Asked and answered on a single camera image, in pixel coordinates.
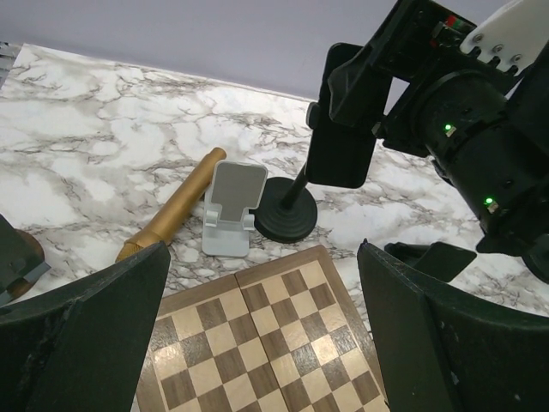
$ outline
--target dark brown square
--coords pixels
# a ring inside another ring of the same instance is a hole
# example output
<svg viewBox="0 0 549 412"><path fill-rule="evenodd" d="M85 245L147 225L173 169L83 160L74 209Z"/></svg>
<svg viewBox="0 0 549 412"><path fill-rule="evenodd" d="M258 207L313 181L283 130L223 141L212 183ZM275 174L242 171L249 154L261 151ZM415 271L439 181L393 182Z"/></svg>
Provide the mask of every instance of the dark brown square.
<svg viewBox="0 0 549 412"><path fill-rule="evenodd" d="M379 396L379 391L370 372L363 373L354 379L353 386L363 405Z"/></svg>
<svg viewBox="0 0 549 412"><path fill-rule="evenodd" d="M282 281L290 296L300 294L307 290L307 284L305 283L305 279L301 275L300 270L294 270L293 272L282 275Z"/></svg>
<svg viewBox="0 0 549 412"><path fill-rule="evenodd" d="M205 393L198 397L198 403L202 412L220 412L221 410L231 410L231 404L226 397L223 386Z"/></svg>
<svg viewBox="0 0 549 412"><path fill-rule="evenodd" d="M311 404L311 400L309 400L309 395L307 395L307 390L301 379L284 386L281 388L281 391L289 412L299 412Z"/></svg>
<svg viewBox="0 0 549 412"><path fill-rule="evenodd" d="M335 358L331 362L323 365L322 369L332 391L342 387L349 380L351 380L349 375L347 375L345 366L343 365L343 362L341 362L340 358Z"/></svg>
<svg viewBox="0 0 549 412"><path fill-rule="evenodd" d="M335 347L337 348L337 353L342 355L346 354L348 351L353 350L357 347L357 344L354 342L353 335L349 330L348 326L342 326L340 329L334 330L330 333L332 336L332 341L334 341Z"/></svg>
<svg viewBox="0 0 549 412"><path fill-rule="evenodd" d="M318 312L301 319L301 324L311 342L328 335L326 325Z"/></svg>
<svg viewBox="0 0 549 412"><path fill-rule="evenodd" d="M244 409L239 409L238 412L261 412L261 406L259 406L258 401L255 401L254 403L250 403Z"/></svg>
<svg viewBox="0 0 549 412"><path fill-rule="evenodd" d="M246 367L238 348L233 348L219 356L215 356L215 365L220 373L221 382L224 384L246 373Z"/></svg>
<svg viewBox="0 0 549 412"><path fill-rule="evenodd" d="M223 311L223 305L219 299L214 299L196 307L198 316L202 321L204 330L212 329L215 326L224 324L226 322L225 312Z"/></svg>
<svg viewBox="0 0 549 412"><path fill-rule="evenodd" d="M241 345L257 337L256 326L249 313L229 321L232 334L237 345Z"/></svg>
<svg viewBox="0 0 549 412"><path fill-rule="evenodd" d="M340 410L335 401L334 395L331 393L326 397L323 397L319 401L312 404L312 408L315 412L335 412Z"/></svg>
<svg viewBox="0 0 549 412"><path fill-rule="evenodd" d="M173 320L170 316L157 320L154 323L153 335L151 336L149 346L154 352L155 350L170 346L178 340L178 333L175 331L175 326L173 325Z"/></svg>
<svg viewBox="0 0 549 412"><path fill-rule="evenodd" d="M326 283L311 289L311 295L319 311L335 303L334 295Z"/></svg>
<svg viewBox="0 0 549 412"><path fill-rule="evenodd" d="M298 368L299 376L305 376L307 373L311 373L320 367L317 354L315 354L310 343L307 343L299 349L295 349L292 352L292 357L293 363L295 363L295 366Z"/></svg>
<svg viewBox="0 0 549 412"><path fill-rule="evenodd" d="M292 300L290 299L276 302L271 307L273 308L274 317L278 321L280 327L286 326L299 319L298 313L295 312L295 307L293 307Z"/></svg>
<svg viewBox="0 0 549 412"><path fill-rule="evenodd" d="M205 332L184 339L181 341L181 348L187 367L193 367L214 357Z"/></svg>
<svg viewBox="0 0 549 412"><path fill-rule="evenodd" d="M262 336L261 342L265 349L265 353L271 362L290 353L286 339L284 339L284 335L282 335L280 329Z"/></svg>
<svg viewBox="0 0 549 412"><path fill-rule="evenodd" d="M269 363L248 372L248 376L250 377L251 386L254 388L257 399L261 399L278 389L275 373Z"/></svg>
<svg viewBox="0 0 549 412"><path fill-rule="evenodd" d="M166 403L169 409L189 402L189 400L196 397L188 370L162 380L162 389L164 395L166 395Z"/></svg>
<svg viewBox="0 0 549 412"><path fill-rule="evenodd" d="M268 297L261 283L251 288L242 289L242 295L250 312L255 312L262 307L268 306Z"/></svg>

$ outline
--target black round base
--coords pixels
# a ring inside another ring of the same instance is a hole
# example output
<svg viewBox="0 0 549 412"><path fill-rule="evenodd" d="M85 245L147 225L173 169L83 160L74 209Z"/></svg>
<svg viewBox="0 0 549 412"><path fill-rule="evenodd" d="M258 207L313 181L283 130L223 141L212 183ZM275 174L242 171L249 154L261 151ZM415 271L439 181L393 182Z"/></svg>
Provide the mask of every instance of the black round base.
<svg viewBox="0 0 549 412"><path fill-rule="evenodd" d="M522 255L522 260L535 277L549 283L549 250L543 246L535 246Z"/></svg>
<svg viewBox="0 0 549 412"><path fill-rule="evenodd" d="M261 203L254 212L257 231L275 242L298 242L309 236L317 225L317 203L308 190L301 191L291 209L281 207L281 200L292 183L288 178L267 179Z"/></svg>

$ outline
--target white plastic part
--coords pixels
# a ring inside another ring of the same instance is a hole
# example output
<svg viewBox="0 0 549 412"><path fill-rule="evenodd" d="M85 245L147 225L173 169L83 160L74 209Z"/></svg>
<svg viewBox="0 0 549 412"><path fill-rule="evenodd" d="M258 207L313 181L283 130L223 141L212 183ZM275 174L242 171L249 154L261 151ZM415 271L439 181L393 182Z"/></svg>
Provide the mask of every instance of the white plastic part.
<svg viewBox="0 0 549 412"><path fill-rule="evenodd" d="M499 57L498 69L509 70L513 65L520 74L540 55L549 40L549 0L514 0L503 6L475 28L460 46L469 54L475 47L484 63Z"/></svg>
<svg viewBox="0 0 549 412"><path fill-rule="evenodd" d="M261 201L267 168L232 161L215 165L204 197L202 251L211 256L242 258L250 251L250 231Z"/></svg>

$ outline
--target light wood square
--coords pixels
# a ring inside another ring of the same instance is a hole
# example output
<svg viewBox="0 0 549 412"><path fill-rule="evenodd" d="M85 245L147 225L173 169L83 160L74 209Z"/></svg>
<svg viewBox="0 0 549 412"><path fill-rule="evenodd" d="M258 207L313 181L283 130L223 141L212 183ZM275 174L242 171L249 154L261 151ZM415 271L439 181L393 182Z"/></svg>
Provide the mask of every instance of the light wood square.
<svg viewBox="0 0 549 412"><path fill-rule="evenodd" d="M226 320L233 320L248 313L248 307L240 289L234 289L220 296L221 305L226 315Z"/></svg>
<svg viewBox="0 0 549 412"><path fill-rule="evenodd" d="M389 408L387 408L387 405L385 404L385 401L383 397L380 395L373 401L368 402L366 406L364 406L365 412L389 412Z"/></svg>
<svg viewBox="0 0 549 412"><path fill-rule="evenodd" d="M316 339L315 342L311 343L311 346L317 355L320 365L325 365L339 356L330 335Z"/></svg>
<svg viewBox="0 0 549 412"><path fill-rule="evenodd" d="M309 338L300 320L282 326L281 331L290 350L301 348L303 345L309 343Z"/></svg>
<svg viewBox="0 0 549 412"><path fill-rule="evenodd" d="M209 347L212 349L212 354L214 354L214 356L237 347L229 324L220 324L213 329L206 330L206 337L208 338Z"/></svg>
<svg viewBox="0 0 549 412"><path fill-rule="evenodd" d="M241 410L244 406L256 401L256 393L254 388L251 387L247 373L226 383L225 393L229 398L232 410Z"/></svg>
<svg viewBox="0 0 549 412"><path fill-rule="evenodd" d="M340 412L355 412L362 408L359 395L354 389L353 383L344 384L341 388L334 391L334 398Z"/></svg>
<svg viewBox="0 0 549 412"><path fill-rule="evenodd" d="M179 342L153 353L154 369L160 380L175 375L187 368Z"/></svg>
<svg viewBox="0 0 549 412"><path fill-rule="evenodd" d="M170 412L202 412L198 398L194 398L192 401L177 406L175 409L170 409Z"/></svg>
<svg viewBox="0 0 549 412"><path fill-rule="evenodd" d="M305 279L305 283L309 289L326 283L326 275L318 261L301 266L299 270L301 270L301 275Z"/></svg>
<svg viewBox="0 0 549 412"><path fill-rule="evenodd" d="M317 305L315 305L315 301L308 290L292 296L291 299L295 312L298 313L300 319L306 318L317 311Z"/></svg>
<svg viewBox="0 0 549 412"><path fill-rule="evenodd" d="M190 367L189 375L198 397L222 385L214 359L206 360L195 367Z"/></svg>
<svg viewBox="0 0 549 412"><path fill-rule="evenodd" d="M299 379L298 368L293 362L292 354L285 354L284 356L273 360L271 362L274 375L278 381L280 387L291 384L294 380Z"/></svg>
<svg viewBox="0 0 549 412"><path fill-rule="evenodd" d="M253 371L268 362L267 355L258 337L238 346L238 351L247 371Z"/></svg>
<svg viewBox="0 0 549 412"><path fill-rule="evenodd" d="M195 306L173 313L172 320L180 341L204 331Z"/></svg>
<svg viewBox="0 0 549 412"><path fill-rule="evenodd" d="M263 282L263 289L265 289L265 294L267 294L268 301L271 305L290 297L286 285L284 285L280 276L270 277Z"/></svg>
<svg viewBox="0 0 549 412"><path fill-rule="evenodd" d="M341 311L339 305L325 307L320 311L320 316L322 317L328 332L333 332L334 330L340 329L340 327L347 324L345 315Z"/></svg>
<svg viewBox="0 0 549 412"><path fill-rule="evenodd" d="M320 368L305 375L301 380L303 380L303 385L312 403L326 397L332 391L323 370Z"/></svg>
<svg viewBox="0 0 549 412"><path fill-rule="evenodd" d="M280 390L269 393L259 399L262 412L287 412L288 408Z"/></svg>
<svg viewBox="0 0 549 412"><path fill-rule="evenodd" d="M251 316L254 319L254 325L257 328L259 336L265 336L268 333L279 329L278 322L276 321L271 306L265 306L260 310L253 312Z"/></svg>
<svg viewBox="0 0 549 412"><path fill-rule="evenodd" d="M355 379L370 370L366 359L359 348L355 348L341 356L341 362L347 370L349 378Z"/></svg>

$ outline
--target chessboard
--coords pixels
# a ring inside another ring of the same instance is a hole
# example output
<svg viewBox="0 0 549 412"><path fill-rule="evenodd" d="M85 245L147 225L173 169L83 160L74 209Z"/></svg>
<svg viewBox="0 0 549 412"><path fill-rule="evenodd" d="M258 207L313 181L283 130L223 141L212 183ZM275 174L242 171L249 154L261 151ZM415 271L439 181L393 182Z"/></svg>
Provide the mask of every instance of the chessboard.
<svg viewBox="0 0 549 412"><path fill-rule="evenodd" d="M384 412L373 342L318 246L164 298L141 412Z"/></svg>

